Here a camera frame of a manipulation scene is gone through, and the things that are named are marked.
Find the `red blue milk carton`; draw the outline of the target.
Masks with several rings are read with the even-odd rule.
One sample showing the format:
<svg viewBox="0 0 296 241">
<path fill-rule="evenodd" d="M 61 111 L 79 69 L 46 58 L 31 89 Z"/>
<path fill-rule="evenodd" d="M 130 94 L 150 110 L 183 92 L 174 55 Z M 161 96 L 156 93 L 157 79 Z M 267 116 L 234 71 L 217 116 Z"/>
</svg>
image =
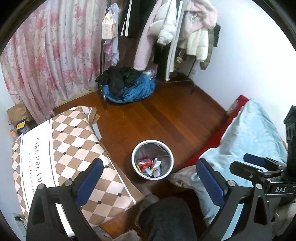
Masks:
<svg viewBox="0 0 296 241">
<path fill-rule="evenodd" d="M 147 177 L 152 177 L 154 174 L 150 168 L 142 168 L 142 173 Z"/>
</svg>

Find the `black clothes rack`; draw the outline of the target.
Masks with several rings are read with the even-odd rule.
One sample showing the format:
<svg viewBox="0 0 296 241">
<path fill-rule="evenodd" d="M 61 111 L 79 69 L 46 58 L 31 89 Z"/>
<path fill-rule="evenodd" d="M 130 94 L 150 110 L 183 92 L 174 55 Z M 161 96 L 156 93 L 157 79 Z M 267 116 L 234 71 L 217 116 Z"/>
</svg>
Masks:
<svg viewBox="0 0 296 241">
<path fill-rule="evenodd" d="M 189 1 L 128 1 L 121 18 L 118 5 L 110 5 L 106 17 L 115 30 L 106 43 L 110 66 L 121 68 L 117 66 L 118 38 L 138 38 L 131 68 L 154 70 L 155 80 L 163 82 L 189 81 L 182 73 L 175 72 L 184 55 L 178 41 L 188 4 Z"/>
</svg>

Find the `red bed sheet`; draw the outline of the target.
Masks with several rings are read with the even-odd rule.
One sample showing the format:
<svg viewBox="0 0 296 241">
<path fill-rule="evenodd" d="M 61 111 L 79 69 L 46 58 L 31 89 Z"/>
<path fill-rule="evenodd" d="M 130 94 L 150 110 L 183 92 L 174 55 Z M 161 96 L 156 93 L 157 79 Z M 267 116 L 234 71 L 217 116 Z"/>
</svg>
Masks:
<svg viewBox="0 0 296 241">
<path fill-rule="evenodd" d="M 221 138 L 227 127 L 232 123 L 234 118 L 238 116 L 239 111 L 245 104 L 249 101 L 249 99 L 243 95 L 240 95 L 230 106 L 229 110 L 227 111 L 227 120 L 224 125 L 216 132 L 207 142 L 203 145 L 203 147 L 194 155 L 192 156 L 185 164 L 182 166 L 183 168 L 195 165 L 197 160 L 201 157 L 201 155 L 206 152 L 208 149 L 216 148 L 220 145 Z"/>
</svg>

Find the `pink floral curtain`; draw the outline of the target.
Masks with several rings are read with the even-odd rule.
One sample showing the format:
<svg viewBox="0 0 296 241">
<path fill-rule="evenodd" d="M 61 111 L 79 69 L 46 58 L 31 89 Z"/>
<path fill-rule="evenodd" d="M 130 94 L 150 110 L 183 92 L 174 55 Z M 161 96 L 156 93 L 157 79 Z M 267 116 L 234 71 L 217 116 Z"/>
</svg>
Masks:
<svg viewBox="0 0 296 241">
<path fill-rule="evenodd" d="M 1 54 L 6 88 L 37 123 L 96 89 L 106 1 L 46 1 L 16 30 Z"/>
</svg>

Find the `blue and black clothes pile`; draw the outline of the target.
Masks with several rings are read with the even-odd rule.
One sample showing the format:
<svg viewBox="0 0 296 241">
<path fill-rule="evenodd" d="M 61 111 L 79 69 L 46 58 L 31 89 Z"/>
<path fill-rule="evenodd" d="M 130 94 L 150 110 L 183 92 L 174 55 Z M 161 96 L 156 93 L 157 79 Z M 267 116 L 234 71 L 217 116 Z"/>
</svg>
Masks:
<svg viewBox="0 0 296 241">
<path fill-rule="evenodd" d="M 119 104 L 145 99 L 156 87 L 154 70 L 138 71 L 131 67 L 110 66 L 95 82 L 104 100 Z"/>
</svg>

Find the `white round trash bin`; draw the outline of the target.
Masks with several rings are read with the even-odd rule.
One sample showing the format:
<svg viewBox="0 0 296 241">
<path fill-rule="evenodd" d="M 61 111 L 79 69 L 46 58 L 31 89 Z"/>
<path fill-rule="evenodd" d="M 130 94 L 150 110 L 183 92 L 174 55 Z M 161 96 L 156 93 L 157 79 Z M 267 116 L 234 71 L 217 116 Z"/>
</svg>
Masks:
<svg viewBox="0 0 296 241">
<path fill-rule="evenodd" d="M 161 163 L 161 175 L 157 178 L 147 177 L 142 173 L 142 169 L 139 168 L 137 161 L 139 159 L 151 158 L 154 161 L 155 158 L 158 158 Z M 158 181 L 168 177 L 172 172 L 174 167 L 174 156 L 171 149 L 161 141 L 158 140 L 146 140 L 139 143 L 132 152 L 131 162 L 133 169 L 138 174 L 138 176 L 151 181 Z"/>
</svg>

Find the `grey slipper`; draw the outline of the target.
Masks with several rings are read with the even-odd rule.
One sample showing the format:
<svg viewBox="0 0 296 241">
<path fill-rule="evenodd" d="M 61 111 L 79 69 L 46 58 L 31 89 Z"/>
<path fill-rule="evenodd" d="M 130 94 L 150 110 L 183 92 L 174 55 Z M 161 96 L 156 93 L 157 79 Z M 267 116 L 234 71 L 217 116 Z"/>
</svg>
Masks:
<svg viewBox="0 0 296 241">
<path fill-rule="evenodd" d="M 145 197 L 145 199 L 143 200 L 143 202 L 141 203 L 141 205 L 139 206 L 139 210 L 137 213 L 137 216 L 135 218 L 135 225 L 139 227 L 139 217 L 141 215 L 141 213 L 147 209 L 149 206 L 151 206 L 152 204 L 156 203 L 159 201 L 159 198 L 156 195 L 153 194 L 149 194 Z"/>
</svg>

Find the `white power strip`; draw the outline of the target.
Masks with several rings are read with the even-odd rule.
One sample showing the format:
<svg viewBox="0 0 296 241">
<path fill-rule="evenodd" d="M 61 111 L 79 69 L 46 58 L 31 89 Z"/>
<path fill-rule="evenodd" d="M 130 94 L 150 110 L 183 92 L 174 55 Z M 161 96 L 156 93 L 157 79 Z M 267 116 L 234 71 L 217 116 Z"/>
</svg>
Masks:
<svg viewBox="0 0 296 241">
<path fill-rule="evenodd" d="M 27 236 L 27 220 L 23 214 L 13 213 L 18 228 L 24 237 Z"/>
</svg>

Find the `white skincare box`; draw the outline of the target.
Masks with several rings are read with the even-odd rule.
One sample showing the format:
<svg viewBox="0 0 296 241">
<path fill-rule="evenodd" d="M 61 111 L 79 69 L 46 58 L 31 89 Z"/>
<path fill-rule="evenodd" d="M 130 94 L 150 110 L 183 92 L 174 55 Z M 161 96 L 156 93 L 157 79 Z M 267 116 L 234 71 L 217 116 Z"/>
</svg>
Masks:
<svg viewBox="0 0 296 241">
<path fill-rule="evenodd" d="M 151 170 L 153 172 L 154 178 L 157 178 L 161 175 L 161 163 L 162 162 L 158 158 L 155 158 L 152 163 Z"/>
</svg>

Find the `brown paper bag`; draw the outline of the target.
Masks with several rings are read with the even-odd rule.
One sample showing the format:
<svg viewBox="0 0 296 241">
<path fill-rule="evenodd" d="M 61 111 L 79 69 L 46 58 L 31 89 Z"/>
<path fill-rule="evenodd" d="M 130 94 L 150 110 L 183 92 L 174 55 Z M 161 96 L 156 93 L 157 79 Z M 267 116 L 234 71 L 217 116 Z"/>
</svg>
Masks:
<svg viewBox="0 0 296 241">
<path fill-rule="evenodd" d="M 33 120 L 32 115 L 22 101 L 9 108 L 6 112 L 8 114 L 9 120 L 15 128 L 19 121 L 25 120 L 30 122 Z"/>
</svg>

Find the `hanging clothes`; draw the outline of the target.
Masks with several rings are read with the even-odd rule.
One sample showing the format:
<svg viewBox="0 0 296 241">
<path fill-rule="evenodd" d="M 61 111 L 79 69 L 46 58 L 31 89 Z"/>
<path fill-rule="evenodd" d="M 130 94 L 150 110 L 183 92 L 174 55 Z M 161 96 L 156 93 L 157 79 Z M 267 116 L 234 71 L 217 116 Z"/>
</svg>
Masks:
<svg viewBox="0 0 296 241">
<path fill-rule="evenodd" d="M 116 66 L 118 37 L 138 38 L 131 69 L 144 72 L 153 62 L 157 78 L 168 81 L 187 56 L 208 68 L 221 29 L 217 18 L 210 1 L 127 1 L 122 12 L 112 4 L 102 21 L 103 51 Z"/>
</svg>

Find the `red cola can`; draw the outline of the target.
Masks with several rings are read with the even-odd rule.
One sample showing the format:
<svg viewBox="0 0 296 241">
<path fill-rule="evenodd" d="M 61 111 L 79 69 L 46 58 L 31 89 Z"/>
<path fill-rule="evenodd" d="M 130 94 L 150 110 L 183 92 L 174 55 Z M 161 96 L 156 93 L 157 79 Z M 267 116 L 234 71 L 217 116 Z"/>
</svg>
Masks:
<svg viewBox="0 0 296 241">
<path fill-rule="evenodd" d="M 150 167 L 153 164 L 153 161 L 151 158 L 144 158 L 144 159 L 139 159 L 137 161 L 137 164 L 139 166 L 139 168 L 144 168 L 145 166 Z"/>
</svg>

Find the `checkered printed tablecloth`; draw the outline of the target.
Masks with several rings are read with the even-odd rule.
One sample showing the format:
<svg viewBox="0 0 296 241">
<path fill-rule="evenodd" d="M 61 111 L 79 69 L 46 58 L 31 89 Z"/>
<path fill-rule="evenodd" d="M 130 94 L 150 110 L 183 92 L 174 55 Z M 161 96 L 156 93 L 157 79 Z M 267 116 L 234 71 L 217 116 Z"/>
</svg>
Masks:
<svg viewBox="0 0 296 241">
<path fill-rule="evenodd" d="M 95 158 L 103 173 L 82 213 L 99 226 L 141 202 L 144 196 L 112 162 L 96 130 L 96 108 L 73 107 L 21 135 L 12 147 L 12 168 L 22 213 L 28 218 L 39 184 L 62 185 L 85 171 Z"/>
</svg>

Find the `light blue blanket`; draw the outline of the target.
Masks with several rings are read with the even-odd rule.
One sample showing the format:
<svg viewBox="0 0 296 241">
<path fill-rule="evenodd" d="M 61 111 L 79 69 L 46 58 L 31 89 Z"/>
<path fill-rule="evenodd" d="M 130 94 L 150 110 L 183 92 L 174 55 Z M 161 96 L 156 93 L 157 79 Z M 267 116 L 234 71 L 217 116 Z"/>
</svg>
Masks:
<svg viewBox="0 0 296 241">
<path fill-rule="evenodd" d="M 253 100 L 248 101 L 234 118 L 220 145 L 207 150 L 202 157 L 225 180 L 234 180 L 240 186 L 250 187 L 250 181 L 231 174 L 229 170 L 232 162 L 243 162 L 245 154 L 287 162 L 287 150 L 280 134 L 263 107 Z"/>
</svg>

